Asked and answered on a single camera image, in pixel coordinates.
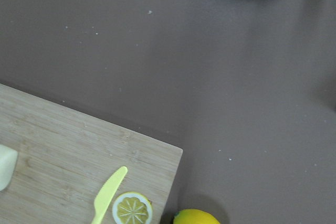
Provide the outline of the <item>white steamed bun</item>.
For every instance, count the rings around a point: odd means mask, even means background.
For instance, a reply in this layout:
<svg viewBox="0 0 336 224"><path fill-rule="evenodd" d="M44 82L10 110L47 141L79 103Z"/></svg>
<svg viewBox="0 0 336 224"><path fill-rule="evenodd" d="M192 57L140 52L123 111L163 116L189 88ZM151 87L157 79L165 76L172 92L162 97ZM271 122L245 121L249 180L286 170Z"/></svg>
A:
<svg viewBox="0 0 336 224"><path fill-rule="evenodd" d="M18 159L18 151L1 144L1 191L11 182Z"/></svg>

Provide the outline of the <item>lemon half slice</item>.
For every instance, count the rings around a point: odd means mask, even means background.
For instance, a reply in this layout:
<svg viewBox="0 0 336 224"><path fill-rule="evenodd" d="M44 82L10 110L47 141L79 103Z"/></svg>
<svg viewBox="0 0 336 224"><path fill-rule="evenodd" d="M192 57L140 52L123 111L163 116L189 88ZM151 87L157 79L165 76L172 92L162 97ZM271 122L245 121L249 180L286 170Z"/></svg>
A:
<svg viewBox="0 0 336 224"><path fill-rule="evenodd" d="M116 198L112 205L112 216L119 224L149 224L153 218L153 208L144 195L130 191Z"/></svg>

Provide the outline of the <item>bamboo cutting board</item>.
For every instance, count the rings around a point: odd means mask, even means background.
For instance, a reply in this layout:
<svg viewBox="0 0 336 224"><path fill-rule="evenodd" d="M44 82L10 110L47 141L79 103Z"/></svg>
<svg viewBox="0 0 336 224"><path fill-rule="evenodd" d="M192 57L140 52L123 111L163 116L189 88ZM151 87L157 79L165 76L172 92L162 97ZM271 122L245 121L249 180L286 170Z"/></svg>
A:
<svg viewBox="0 0 336 224"><path fill-rule="evenodd" d="M1 85L1 144L18 151L1 191L1 223L91 223L94 199L121 166L159 223L182 149Z"/></svg>

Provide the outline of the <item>whole yellow lemon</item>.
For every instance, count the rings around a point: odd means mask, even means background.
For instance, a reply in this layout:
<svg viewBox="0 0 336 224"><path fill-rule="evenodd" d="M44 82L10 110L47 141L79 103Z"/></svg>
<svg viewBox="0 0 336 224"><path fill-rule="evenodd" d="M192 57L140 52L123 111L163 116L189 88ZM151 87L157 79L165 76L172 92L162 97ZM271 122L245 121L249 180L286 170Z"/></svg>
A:
<svg viewBox="0 0 336 224"><path fill-rule="evenodd" d="M220 224L211 214L199 209L180 210L173 219L174 224Z"/></svg>

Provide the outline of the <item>yellow plastic knife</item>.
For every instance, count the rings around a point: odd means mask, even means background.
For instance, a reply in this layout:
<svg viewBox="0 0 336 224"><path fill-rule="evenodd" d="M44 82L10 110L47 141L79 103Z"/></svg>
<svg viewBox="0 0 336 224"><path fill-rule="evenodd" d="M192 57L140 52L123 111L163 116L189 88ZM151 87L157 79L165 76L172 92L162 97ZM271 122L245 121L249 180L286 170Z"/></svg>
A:
<svg viewBox="0 0 336 224"><path fill-rule="evenodd" d="M93 202L95 213L91 223L102 222L105 213L127 172L128 168L121 166L103 184Z"/></svg>

